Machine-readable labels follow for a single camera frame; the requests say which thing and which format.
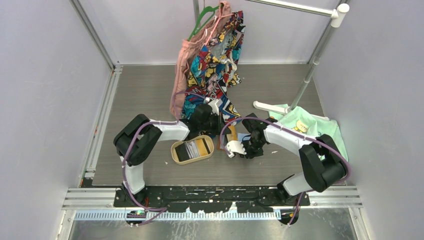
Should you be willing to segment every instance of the wood-grain floor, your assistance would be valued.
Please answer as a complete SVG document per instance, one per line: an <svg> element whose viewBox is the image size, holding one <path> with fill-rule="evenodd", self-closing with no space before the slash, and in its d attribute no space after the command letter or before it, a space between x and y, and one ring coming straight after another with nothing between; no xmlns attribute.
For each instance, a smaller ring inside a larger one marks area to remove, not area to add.
<svg viewBox="0 0 424 240"><path fill-rule="evenodd" d="M237 72L242 83L228 89L228 98L242 116L255 113L258 117L267 118L268 113L255 109L252 102L290 104L307 70L306 64L239 65ZM161 121L174 120L169 113L174 71L172 65L123 68L93 185L121 184L121 162L113 139L137 114ZM299 106L311 114L323 115L313 82L306 89ZM236 129L247 133L241 124ZM254 159L228 158L223 151L215 148L209 159L177 165L171 158L173 143L158 142L144 162L147 185L276 185L302 169L298 157L276 145L266 145L264 156Z"/></svg>

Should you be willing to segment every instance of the cable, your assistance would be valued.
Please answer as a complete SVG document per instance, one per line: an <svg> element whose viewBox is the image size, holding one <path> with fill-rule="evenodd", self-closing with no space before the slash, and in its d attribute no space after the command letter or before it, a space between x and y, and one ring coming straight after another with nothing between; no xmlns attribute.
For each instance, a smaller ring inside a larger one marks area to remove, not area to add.
<svg viewBox="0 0 424 240"><path fill-rule="evenodd" d="M293 216L291 216L290 221L288 221L287 226L290 228L290 224L292 224L293 220L295 219L296 214L300 210L301 200L304 195L304 192L300 193L299 199L297 200L296 208L294 209Z"/></svg>
<svg viewBox="0 0 424 240"><path fill-rule="evenodd" d="M222 149L224 149L224 150L225 150L225 152L226 152L227 154L230 154L230 151L228 151L227 146L224 146L224 145L223 145L223 135L224 135L224 130L225 130L226 128L228 128L228 126L229 126L231 123L233 123L233 122L235 122L235 121L244 120L244 119L252 119L252 120L259 120L259 121L262 121L262 122L264 122L264 123L266 123L266 124L268 124L268 125L271 125L271 126L273 126L273 127L277 128L277 129L280 129L280 130L282 130L282 131L284 131L284 132L286 132L286 133L289 133L289 134L291 134L291 135L294 135L294 136L296 136L296 137L298 137L298 138L300 138L300 139L305 139L305 140L311 141L311 142L313 142L313 143L315 143L315 144L320 145L321 147L324 147L324 148L328 149L330 152L334 153L337 157L339 157L339 158L341 159L341 161L344 163L344 165L346 166L346 175L345 175L342 179L340 179L337 183L342 183L342 182L346 181L348 178L350 178L350 177L351 177L351 172L352 172L351 165L350 165L350 164L348 163L348 161L346 161L346 159L345 159L345 158L344 158L344 157L343 157L343 156L342 156L342 155L341 155L338 151L336 151L334 148L330 147L329 145L327 145L327 144L325 144L325 143L323 143L323 142L320 142L320 141L316 140L315 138L308 137L308 136L303 135L303 134L301 134L301 133L298 133L298 132L292 131L291 129L288 129L288 128L286 128L285 126L279 126L279 125L277 125L277 124L275 124L275 123L273 123L273 122L267 121L267 120L262 119L262 118L259 118L259 117L245 116L245 117L239 117L239 118L237 118L237 119L234 119L234 120L231 120L231 121L227 122L227 124L226 124L226 125L222 128L221 133L219 134L219 140L220 140L220 142L221 142L221 147L222 147Z"/></svg>
<svg viewBox="0 0 424 240"><path fill-rule="evenodd" d="M160 214L162 214L162 213L164 213L166 210L167 210L167 209L165 208L165 209L163 209L162 211L160 211L158 214L156 214L154 217L150 218L149 220L146 220L146 221L144 221L144 222L142 222L142 223L139 223L139 224L138 224L138 227L140 227L140 226L142 226L142 225L146 225L146 224L151 223L151 222L153 221L153 219L155 219L155 218L159 217L159 215L160 215ZM119 231L119 230L121 230L121 229L124 229L124 228L131 228L131 226L134 226L134 225L124 225L124 226L118 227L117 229L113 230L112 232L109 232L106 236L92 236L90 239L92 239L92 240L103 240L103 239L107 239L107 238L109 238L112 234L114 234L115 232L117 232L117 231ZM88 229L88 228L87 228L87 227L85 227L85 228L82 230L82 232L81 232L81 233L79 234L79 236L78 236L78 240L81 240L81 239L82 239L82 237L86 237L86 236L87 236L87 233L86 233L86 230L87 230L87 229Z"/></svg>
<svg viewBox="0 0 424 240"><path fill-rule="evenodd" d="M316 144L318 144L318 145L320 145L321 147L324 147L324 148L326 148L326 149L328 149L329 151L331 151L331 152L333 152L334 154L336 154L336 156L337 157L339 157L340 159L341 159L341 161L345 164L345 166L346 166L346 175L342 178L342 179L340 179L339 181L338 181L338 183L340 183L340 182L344 182L344 181L346 181L350 176L351 176L351 166L349 165L349 163L348 163L348 161L346 161L346 159L338 152L338 151L336 151L334 148L332 148L332 147L330 147L329 145L327 145L327 144L325 144L325 143L323 143L323 142L320 142L320 141L318 141L318 140L316 140L315 138L311 138L311 137L308 137L308 136L304 136L304 135L302 135L302 134L300 134L300 133L297 133L297 132L294 132L294 131L292 131L292 130L290 130L290 129L288 129L288 128L286 128L286 127L284 127L284 126L279 126L279 125L277 125L277 124L275 124L275 123L272 123L272 122L270 122L270 121L267 121L267 120L265 120L265 119L261 119L261 118L258 118L258 117L252 117L252 116L245 116L245 117L240 117L240 118L237 118L237 119L234 119L234 120L231 120L231 121L229 121L223 128L222 128L222 130L221 130L221 133L219 134L219 140L220 140L220 142L221 142L221 147L222 147L222 149L224 149L225 150L225 152L227 153L227 154L229 154L230 153L230 151L228 151L228 149L227 149L227 147L226 146L224 146L223 145L223 134L224 134L224 130L226 129L226 128L228 128L228 126L232 123L232 122L235 122L235 121L240 121L240 120L244 120L244 119L252 119L252 120L259 120L259 121L262 121L262 122L264 122L264 123L266 123L266 124L269 124L269 125L271 125L271 126L273 126L273 127L275 127L275 128L277 128L277 129L281 129L282 131L284 131L284 132L287 132L287 133L289 133L289 134L292 134L292 135L294 135L294 136L296 136L296 137L298 137L298 138L300 138L300 139L305 139L305 140L308 140L308 141L311 141L311 142L313 142L313 143L316 143ZM296 216L296 214L298 213L298 211L299 211L299 206L300 206L300 204L301 204L301 199L302 199L302 196L303 196L303 194L304 194L304 192L301 192L300 193L300 197L299 197L299 199L297 200L297 204L296 204L296 208L294 209L294 213L293 213L293 216L291 217L291 219L290 219L290 221L288 222L288 227L290 227L290 224L293 222L293 220L295 219L295 216Z"/></svg>
<svg viewBox="0 0 424 240"><path fill-rule="evenodd" d="M149 208L146 206L143 206L141 203L139 203L136 198L134 197L133 193L131 192L131 188L130 185L128 184L127 181L127 174L125 173L125 168L127 166L127 160L128 157L130 156L131 150L133 149L134 143L136 142L137 136L140 134L140 132L142 131L143 128L145 128L148 125L153 125L153 124L162 124L162 125L176 125L177 122L157 122L157 121L149 121L144 123L143 125L141 125L137 131L135 132L134 137L131 140L131 143L128 146L128 149L126 150L125 156L123 157L122 160L122 176L123 176L123 184L125 185L126 189L128 190L128 195L131 198L131 200L139 207L147 210L147 211L151 211L151 212L159 212L158 214L156 214L154 217L150 218L149 220L146 220L142 223L139 224L139 226L141 225L146 225L148 223L150 223L151 221L153 221L153 219L159 217L160 214L164 213L167 208L166 207L162 207L162 208Z"/></svg>

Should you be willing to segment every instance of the clothing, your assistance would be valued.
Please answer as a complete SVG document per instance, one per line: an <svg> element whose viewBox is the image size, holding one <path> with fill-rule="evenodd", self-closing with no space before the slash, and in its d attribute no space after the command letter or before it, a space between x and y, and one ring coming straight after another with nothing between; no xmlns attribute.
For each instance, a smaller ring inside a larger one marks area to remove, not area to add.
<svg viewBox="0 0 424 240"><path fill-rule="evenodd" d="M287 104L275 106L281 108L288 107ZM319 137L323 134L329 135L334 140L340 154L348 160L345 142L343 141L337 121L325 120L314 116L300 106L295 107L286 115L270 111L269 116L276 119L283 126L298 131L299 133L308 134L314 137Z"/></svg>
<svg viewBox="0 0 424 240"><path fill-rule="evenodd" d="M227 1L221 2L223 6L221 7L222 15L231 14L231 6ZM220 33L227 22L230 19L230 16L222 18L218 25L216 26L215 32L212 33L212 37L216 37ZM175 93L185 91L187 88L187 79L189 76L189 68L192 65L193 59L199 54L200 49L205 44L206 40L210 36L215 25L215 18L208 22L196 35L194 35L190 41L188 39L182 40L182 47L178 54L178 59L175 65L175 80L172 89L171 101L169 106L169 111L176 117L181 115L184 99L184 94L178 94L175 96L175 109L173 105L172 96Z"/></svg>
<svg viewBox="0 0 424 240"><path fill-rule="evenodd" d="M236 73L236 64L240 58L244 32L243 12L233 12L219 35L201 48L188 74L186 91L220 99L219 111L226 123L241 117L227 97L227 88L241 82ZM186 93L181 117L189 119L196 106L202 103L203 99Z"/></svg>

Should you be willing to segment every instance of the purple cable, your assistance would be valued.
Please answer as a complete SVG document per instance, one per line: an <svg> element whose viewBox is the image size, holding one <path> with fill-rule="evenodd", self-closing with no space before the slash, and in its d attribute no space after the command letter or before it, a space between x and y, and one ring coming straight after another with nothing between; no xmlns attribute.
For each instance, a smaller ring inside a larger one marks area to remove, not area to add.
<svg viewBox="0 0 424 240"><path fill-rule="evenodd" d="M159 215L162 214L162 213L164 213L166 210L167 209L165 208L164 210L160 211L158 214L156 214L154 217L150 218L149 220L146 220L146 221L144 221L142 223L139 223L138 226L140 227L142 225L149 224L150 222L153 221L153 219L159 217ZM117 229L113 230L112 232L109 232L106 236L92 236L90 239L92 239L92 240L103 240L103 239L107 239L107 238L110 238L111 235L114 234L115 232L117 232L117 231L119 231L121 229L124 229L124 228L129 228L129 227L130 227L129 225L124 225L124 226L118 227ZM82 230L82 232L80 233L80 235L78 237L78 240L82 240L82 237L86 237L87 236L86 230L87 230L87 227L85 227Z"/></svg>
<svg viewBox="0 0 424 240"><path fill-rule="evenodd" d="M145 128L148 125L152 125L152 124L159 124L159 125L177 125L176 121L173 122L159 122L159 121L149 121L144 123L143 125L141 125L138 130L135 132L134 137L131 140L131 143L128 146L128 149L126 150L125 156L123 157L123 161L122 161L122 176L123 176L123 184L125 185L126 189L128 190L128 194L129 197L131 198L131 200L139 207L147 210L147 211L152 211L152 212L161 212L162 210L167 210L166 207L162 207L162 208L148 208L145 207L143 205L141 205L136 198L134 197L133 193L131 192L131 188L130 185L127 182L127 175L125 173L125 167L127 166L127 160L128 157L130 156L131 150L133 149L134 143L136 142L137 136L140 134L140 132L142 131L143 128Z"/></svg>
<svg viewBox="0 0 424 240"><path fill-rule="evenodd" d="M350 176L351 176L351 172L352 172L352 170L351 170L351 165L349 165L349 163L348 163L348 161L346 161L346 159L338 152L338 151L336 151L334 148L332 148L332 147L330 147L329 145L327 145L327 144L325 144L325 143L323 143L323 142L320 142L320 141L318 141L318 140L316 140L315 138L311 138L311 137L305 137L304 135L302 135L302 134L300 134L300 133L297 133L297 132L294 132L294 131L292 131L292 130L290 130L290 129L288 129L288 128L286 128L286 127L284 127L284 126L279 126L279 125L277 125L277 124L275 124L275 123L272 123L272 122L270 122L270 121L267 121L267 120L265 120L265 119L261 119L261 118L258 118L258 117L253 117L253 116L245 116L245 117L239 117L239 118L237 118L237 119L234 119L234 120L231 120L231 121L229 121L223 128L222 128L222 130L221 130L221 133L219 134L219 140L220 140L220 142L221 142L221 147L225 150L225 152L227 153L227 154L229 154L230 153L230 151L228 151L227 150L227 146L224 146L223 145L223 142L224 142L224 130L226 129L226 128L228 128L228 126L231 124L231 123L233 123L233 122L235 122L235 121L240 121L240 120L244 120L244 119L252 119L252 120L259 120L259 121L262 121L262 122L264 122L264 123L266 123L266 124L269 124L269 125L271 125L271 126L273 126L273 127L275 127L275 128L277 128L277 129L281 129L282 131L284 131L284 132L287 132L287 133L289 133L289 134L292 134L292 135L294 135L294 136L296 136L296 137L298 137L298 138L300 138L300 139L305 139L305 140L308 140L308 141L311 141L311 142L313 142L313 143L315 143L315 144L318 144L318 145L320 145L321 147L324 147L324 148L326 148L326 149L328 149L330 152L332 152L332 153L334 153L337 157L339 157L340 159L341 159L341 161L344 163L344 165L346 166L346 175L342 178L342 179L340 179L337 183L342 183L342 182L344 182L344 181L346 181L348 178L350 178Z"/></svg>
<svg viewBox="0 0 424 240"><path fill-rule="evenodd" d="M296 214L299 211L299 206L301 205L301 200L302 200L303 195L304 195L304 192L301 192L299 199L297 200L297 204L296 204L296 208L294 209L293 216L291 216L290 221L288 221L288 223L287 223L287 226L289 228L290 228L290 224L292 224L293 220L295 219Z"/></svg>
<svg viewBox="0 0 424 240"><path fill-rule="evenodd" d="M205 99L206 97L205 96L202 96L202 95L199 95L199 94L197 94L197 93L194 93L194 92L190 92L190 91L179 91L179 92L176 92L176 93L174 93L173 95L172 95L172 107L173 107L173 109L174 109L174 111L175 111L175 97L176 97L176 95L178 95L178 94L191 94L191 95L194 95L194 96L196 96L196 97L199 97L199 98L201 98L201 99ZM179 115L181 115L181 112L179 113L179 114L177 114L176 116L174 116L175 118L176 118L176 120L177 120L177 122L178 122L178 120L179 120L179 118L178 118L178 116Z"/></svg>

